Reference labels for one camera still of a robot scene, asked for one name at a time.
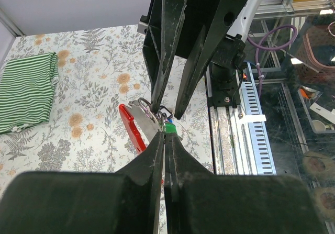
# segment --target green object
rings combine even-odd
[[[0,81],[0,133],[49,122],[58,82],[57,59],[55,52],[49,52],[6,64]]]
[[[177,133],[176,126],[172,123],[165,123],[165,133]]]

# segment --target brown basket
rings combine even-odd
[[[304,83],[324,83],[335,81],[335,66],[327,66],[318,62],[312,51],[312,47],[334,45],[335,37],[329,31],[328,26],[312,26],[303,35],[303,44],[297,51],[296,58],[304,64],[295,65],[299,79]]]

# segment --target red-handled tool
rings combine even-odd
[[[121,104],[119,106],[119,112],[121,114],[121,119],[124,122],[130,140],[137,150],[137,153],[142,153],[146,149],[146,145],[143,142],[140,132],[135,126],[134,116],[127,111],[127,108],[124,104]]]

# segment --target patterned table surface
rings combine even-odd
[[[0,135],[0,192],[24,171],[114,172],[137,154],[118,105],[144,97],[150,81],[137,26],[19,37],[10,59],[54,51],[60,81],[50,123]],[[162,104],[173,110],[185,60],[176,58]],[[185,149],[213,170],[205,82],[202,79],[181,120],[174,120]],[[161,233],[166,232],[161,200]]]

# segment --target purple cable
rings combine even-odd
[[[293,29],[293,36],[292,36],[292,39],[279,46],[279,47],[264,47],[262,46],[262,43],[264,42],[265,39],[267,39],[267,37],[274,33],[275,31],[278,31],[282,28],[291,28]],[[262,74],[262,71],[261,71],[261,68],[260,68],[260,63],[259,63],[259,52],[260,52],[260,49],[262,50],[265,50],[265,51],[277,51],[277,50],[280,50],[280,49],[283,49],[287,46],[289,46],[290,44],[292,44],[294,42],[294,40],[297,38],[298,36],[298,30],[295,26],[293,25],[283,25],[283,26],[278,26],[276,27],[275,29],[269,31],[267,34],[264,35],[264,37],[260,40],[260,42],[258,44],[256,44],[255,42],[253,42],[251,40],[251,38],[248,36],[247,40],[250,44],[252,44],[254,47],[256,47],[256,53],[255,53],[255,63],[256,63],[256,68],[257,68],[257,72],[258,72],[258,79],[259,79],[259,88],[258,88],[258,97],[260,98],[261,97],[261,93],[262,93],[262,83],[263,83],[263,79],[264,79],[264,75]]]

